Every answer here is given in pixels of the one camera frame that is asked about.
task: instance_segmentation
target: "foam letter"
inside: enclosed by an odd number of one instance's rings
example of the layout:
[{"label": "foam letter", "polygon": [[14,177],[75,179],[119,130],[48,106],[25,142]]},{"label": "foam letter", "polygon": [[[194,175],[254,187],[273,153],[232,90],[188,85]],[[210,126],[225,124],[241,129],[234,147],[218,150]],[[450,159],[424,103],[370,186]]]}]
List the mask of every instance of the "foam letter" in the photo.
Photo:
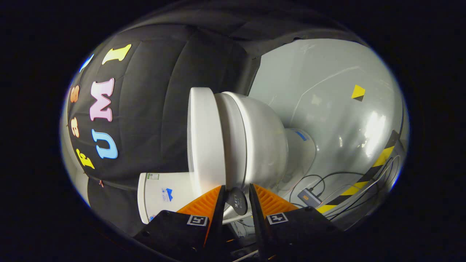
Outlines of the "foam letter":
[{"label": "foam letter", "polygon": [[75,137],[79,137],[78,120],[76,118],[71,120],[71,131]]},{"label": "foam letter", "polygon": [[97,140],[105,140],[107,143],[109,143],[109,149],[105,148],[100,148],[98,145],[96,145],[97,149],[97,154],[99,154],[100,158],[108,158],[108,159],[115,159],[118,156],[118,151],[117,151],[117,145],[113,141],[112,137],[109,136],[106,133],[100,133],[96,132],[94,129],[91,130],[92,132],[92,138],[94,139],[94,142],[97,142]]},{"label": "foam letter", "polygon": [[90,167],[92,167],[92,169],[95,169],[94,165],[92,164],[90,159],[86,158],[86,156],[84,154],[80,153],[79,149],[76,149],[76,153],[78,153],[79,160],[81,160],[81,164],[83,166],[90,166]]},{"label": "foam letter", "polygon": [[110,78],[107,82],[97,83],[93,82],[90,88],[90,94],[97,99],[97,101],[90,107],[89,115],[90,119],[93,121],[94,118],[106,118],[109,122],[112,121],[112,109],[107,108],[107,110],[103,110],[106,106],[108,106],[111,101],[110,99],[103,96],[106,94],[111,96],[113,93],[113,84],[115,83],[115,79]]},{"label": "foam letter", "polygon": [[71,90],[71,95],[69,97],[69,100],[72,103],[75,103],[76,101],[78,101],[78,96],[79,96],[79,85],[73,87],[73,89]]},{"label": "foam letter", "polygon": [[124,48],[120,48],[120,49],[115,49],[115,50],[113,50],[113,48],[110,49],[105,55],[105,57],[103,58],[102,65],[105,64],[105,62],[107,62],[108,60],[114,60],[114,59],[118,59],[119,61],[123,60],[126,54],[128,53],[128,51],[130,50],[130,48],[131,48],[131,44],[125,46]]}]

